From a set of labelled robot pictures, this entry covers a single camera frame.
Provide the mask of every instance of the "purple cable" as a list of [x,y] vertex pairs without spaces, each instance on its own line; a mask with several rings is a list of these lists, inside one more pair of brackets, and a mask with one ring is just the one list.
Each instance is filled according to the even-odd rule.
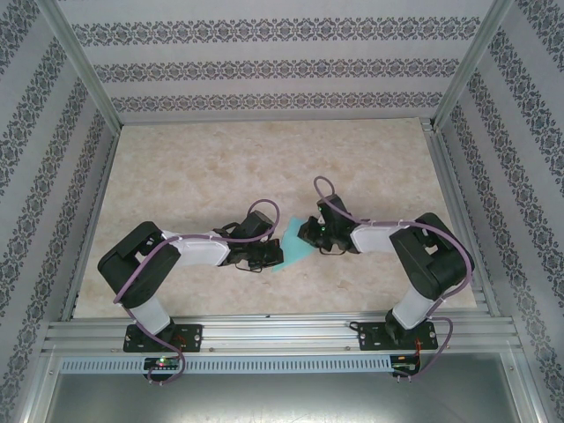
[[444,342],[442,343],[441,347],[439,348],[439,351],[437,351],[435,353],[435,355],[433,356],[433,358],[427,363],[427,365],[420,372],[417,373],[418,377],[419,377],[419,375],[423,375],[437,361],[437,359],[439,358],[439,356],[442,354],[442,352],[446,348],[447,344],[449,343],[450,338],[452,337],[452,332],[454,330],[454,324],[452,323],[452,321],[448,317],[433,317],[432,318],[431,315],[435,312],[435,310],[438,307],[440,307],[441,303],[444,302],[448,297],[451,297],[454,294],[459,293],[471,282],[472,267],[471,267],[471,263],[470,263],[470,258],[468,257],[468,253],[466,253],[466,250],[460,244],[460,242],[455,240],[449,234],[446,234],[441,229],[438,229],[434,226],[426,225],[424,223],[419,223],[419,222],[412,222],[410,220],[377,222],[377,221],[373,221],[373,220],[370,220],[370,219],[357,219],[352,214],[347,213],[346,211],[342,211],[336,205],[330,203],[329,200],[327,200],[327,197],[323,195],[323,193],[321,192],[321,190],[317,186],[317,182],[320,181],[320,180],[327,182],[329,184],[330,188],[331,188],[331,194],[335,194],[335,186],[333,185],[333,183],[329,179],[327,179],[325,176],[317,176],[314,179],[314,188],[315,188],[315,191],[317,191],[317,195],[319,195],[319,197],[323,200],[324,203],[326,203],[332,210],[339,213],[341,216],[344,216],[347,219],[352,220],[353,222],[358,223],[360,225],[382,226],[382,227],[415,226],[415,227],[419,227],[421,229],[426,229],[427,231],[433,232],[433,233],[441,236],[442,238],[444,238],[448,242],[450,242],[458,250],[458,252],[462,256],[462,258],[464,260],[464,264],[466,265],[466,277],[464,278],[462,283],[459,286],[457,286],[455,289],[453,289],[452,291],[450,291],[448,293],[441,295],[441,297],[439,297],[439,300],[441,300],[441,302],[439,302],[439,300],[437,300],[435,302],[435,304],[429,309],[429,311],[427,311],[427,314],[426,314],[427,319],[440,320],[440,321],[447,322],[449,324],[449,332],[447,333],[447,337],[445,338]]
[[[141,264],[135,269],[135,271],[131,274],[130,278],[127,280],[127,282],[125,283],[125,285],[123,285],[122,289],[119,291],[119,293],[117,293],[117,295],[114,298],[114,304],[117,304],[118,302],[120,302],[120,300],[122,299],[123,295],[127,292],[127,290],[130,288],[130,286],[133,284],[133,282],[135,282],[136,277],[139,275],[139,273],[141,273],[141,271],[144,269],[144,267],[147,265],[147,263],[149,263],[151,261],[151,259],[153,257],[155,257],[155,255],[167,244],[170,244],[171,242],[175,242],[175,241],[179,241],[179,240],[183,240],[183,239],[188,239],[188,238],[192,238],[192,239],[202,239],[202,240],[210,240],[210,241],[226,241],[226,242],[239,242],[239,243],[245,243],[245,242],[254,242],[254,241],[260,241],[262,240],[264,237],[269,236],[270,234],[273,234],[274,231],[276,230],[276,226],[278,225],[279,221],[280,221],[280,209],[278,208],[278,205],[276,203],[274,203],[272,200],[269,200],[267,198],[262,198],[260,200],[256,200],[250,207],[249,207],[249,211],[247,211],[247,215],[249,215],[253,209],[255,208],[255,206],[257,204],[260,203],[268,203],[268,204],[272,204],[274,206],[274,209],[276,210],[276,219],[274,220],[274,224],[272,225],[272,227],[266,231],[264,234],[262,235],[258,235],[255,236],[253,238],[245,238],[245,239],[231,239],[231,238],[223,238],[221,236],[209,236],[209,235],[201,235],[201,234],[186,234],[186,235],[176,235],[176,236],[172,236],[166,240],[164,240],[163,242],[161,242],[159,245],[157,245],[157,247],[154,248],[153,251],[151,251],[143,260],[143,262],[141,262]],[[148,331],[146,329],[145,326],[143,326],[143,324],[141,324],[136,318],[135,315],[133,313],[131,313],[131,311],[128,308],[123,308],[125,310],[125,312],[129,315],[129,317],[131,317],[131,319],[133,319],[134,323],[138,326],[138,328],[150,339],[152,339],[153,341],[165,346],[166,348],[170,349],[171,351],[175,352],[178,354],[179,359],[182,362],[182,367],[180,369],[180,371],[178,373],[175,373],[174,375],[170,376],[168,379],[166,379],[165,381],[159,382],[159,385],[165,385],[167,383],[173,382],[176,379],[178,379],[182,373],[184,373],[184,370],[186,370],[186,359],[184,358],[184,354],[182,353],[181,350],[179,350],[178,348],[176,348],[173,345],[170,345],[169,343],[163,341],[160,338],[157,338],[155,335],[153,335],[150,331]],[[154,383],[156,381],[154,381],[153,379],[151,379],[151,373],[153,371],[153,368],[151,368],[149,370],[149,373],[147,374],[147,379],[149,379],[149,383]]]
[[280,209],[278,208],[278,205],[276,203],[274,203],[272,200],[269,200],[267,198],[262,198],[260,200],[256,200],[250,207],[249,207],[249,211],[247,211],[247,214],[249,215],[252,211],[253,208],[255,208],[255,206],[257,204],[260,203],[268,203],[268,204],[272,204],[274,206],[274,209],[276,210],[276,219],[274,220],[274,225],[272,225],[272,227],[266,231],[264,234],[262,235],[258,235],[255,236],[253,238],[245,238],[245,239],[232,239],[232,238],[223,238],[221,236],[209,236],[209,235],[202,235],[202,234],[185,234],[185,235],[176,235],[176,236],[171,236],[170,238],[164,240],[163,242],[161,242],[157,247],[154,248],[153,251],[151,251],[143,260],[143,262],[141,262],[141,264],[135,269],[135,271],[131,274],[130,278],[127,279],[127,282],[125,283],[125,285],[122,286],[122,289],[120,289],[120,292],[117,293],[117,295],[114,298],[114,304],[117,304],[118,302],[120,302],[120,300],[122,299],[123,295],[127,292],[128,289],[130,289],[130,286],[133,284],[133,282],[135,281],[136,277],[139,276],[139,273],[141,273],[141,271],[145,268],[145,266],[147,265],[147,263],[149,263],[151,261],[151,259],[153,257],[155,257],[155,255],[167,244],[170,244],[171,242],[175,242],[175,241],[179,241],[179,240],[185,240],[188,238],[191,239],[200,239],[200,240],[210,240],[210,241],[225,241],[225,242],[239,242],[239,243],[245,243],[245,242],[254,242],[254,241],[260,241],[262,240],[264,237],[272,234],[275,229],[276,226],[278,225],[279,221],[280,221]]
[[180,376],[182,376],[182,373],[184,373],[184,370],[186,370],[186,359],[184,358],[184,354],[182,354],[182,351],[179,350],[178,348],[176,348],[174,345],[170,345],[169,343],[163,341],[160,338],[157,338],[156,336],[154,336],[150,331],[148,331],[146,329],[145,326],[143,326],[143,324],[141,324],[136,318],[135,315],[133,313],[131,313],[131,311],[128,308],[123,308],[125,310],[125,312],[133,319],[133,322],[137,325],[137,327],[150,339],[152,339],[153,341],[163,345],[164,347],[168,348],[171,351],[174,351],[175,353],[178,354],[178,358],[180,359],[180,361],[182,362],[182,366],[180,368],[180,370],[178,371],[178,373],[175,373],[174,375],[170,376],[168,379],[166,379],[165,381],[154,381],[153,379],[151,379],[151,373],[152,371],[156,368],[156,367],[151,367],[149,369],[149,373],[147,373],[147,379],[149,380],[149,383],[153,384],[153,383],[158,383],[159,386],[162,385],[166,385],[167,383],[170,382],[174,382],[176,379],[178,379]]

